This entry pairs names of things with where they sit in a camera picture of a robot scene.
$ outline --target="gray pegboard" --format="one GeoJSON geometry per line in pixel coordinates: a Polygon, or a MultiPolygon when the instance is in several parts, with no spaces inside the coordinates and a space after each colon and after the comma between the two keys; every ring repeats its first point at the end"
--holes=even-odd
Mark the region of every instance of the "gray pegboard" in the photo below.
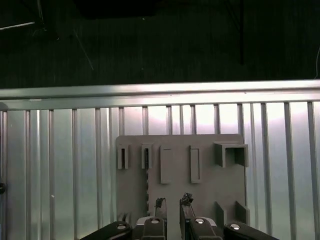
{"type": "Polygon", "coordinates": [[[220,227],[249,224],[248,146],[240,134],[119,136],[116,146],[120,218],[130,214],[134,224],[154,214],[157,198],[166,198],[168,239],[180,239],[179,200],[191,193],[198,217],[220,227]]]}

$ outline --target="wire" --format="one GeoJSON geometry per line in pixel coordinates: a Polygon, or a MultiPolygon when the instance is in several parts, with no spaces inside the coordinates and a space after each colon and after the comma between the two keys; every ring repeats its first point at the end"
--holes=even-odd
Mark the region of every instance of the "wire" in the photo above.
{"type": "Polygon", "coordinates": [[[317,77],[318,77],[318,60],[319,60],[319,53],[320,53],[320,45],[319,45],[318,53],[317,53],[317,55],[316,55],[316,60],[315,60],[315,77],[314,77],[314,79],[317,79],[317,77]]]}

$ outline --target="dark ceiling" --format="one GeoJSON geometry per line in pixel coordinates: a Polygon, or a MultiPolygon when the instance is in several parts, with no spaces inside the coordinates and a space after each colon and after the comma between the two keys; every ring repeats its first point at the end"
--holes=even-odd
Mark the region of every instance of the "dark ceiling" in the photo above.
{"type": "MultiPolygon", "coordinates": [[[[37,0],[24,1],[27,7],[21,0],[1,1],[0,28],[41,23],[37,0]]],[[[231,1],[237,17],[239,3],[231,1]]],[[[0,31],[0,88],[313,79],[316,74],[319,0],[244,0],[243,65],[225,0],[163,0],[154,9],[123,4],[124,15],[131,16],[101,19],[84,18],[72,0],[41,4],[45,28],[0,31]]]]}

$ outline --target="aluminum frame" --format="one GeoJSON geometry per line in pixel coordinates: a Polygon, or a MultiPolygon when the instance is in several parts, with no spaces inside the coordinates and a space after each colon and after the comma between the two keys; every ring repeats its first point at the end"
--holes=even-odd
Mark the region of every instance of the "aluminum frame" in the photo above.
{"type": "Polygon", "coordinates": [[[251,225],[320,240],[319,80],[4,89],[0,123],[3,239],[81,238],[115,220],[120,135],[240,133],[251,225]]]}

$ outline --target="bolt head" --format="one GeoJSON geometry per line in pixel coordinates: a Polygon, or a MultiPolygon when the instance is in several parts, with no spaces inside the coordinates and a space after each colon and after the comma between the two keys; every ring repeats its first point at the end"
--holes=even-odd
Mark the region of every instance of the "bolt head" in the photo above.
{"type": "Polygon", "coordinates": [[[158,224],[158,223],[159,223],[159,220],[158,220],[158,219],[153,219],[153,220],[151,220],[151,223],[152,223],[152,224],[158,224]]]}
{"type": "Polygon", "coordinates": [[[195,222],[196,222],[197,224],[203,224],[205,221],[204,221],[203,219],[201,219],[201,218],[197,218],[197,219],[195,220],[195,222]]]}
{"type": "Polygon", "coordinates": [[[126,225],[120,224],[116,227],[117,229],[121,230],[121,229],[125,229],[126,225]]]}
{"type": "Polygon", "coordinates": [[[240,226],[238,224],[231,224],[230,227],[234,230],[239,230],[240,226]]]}

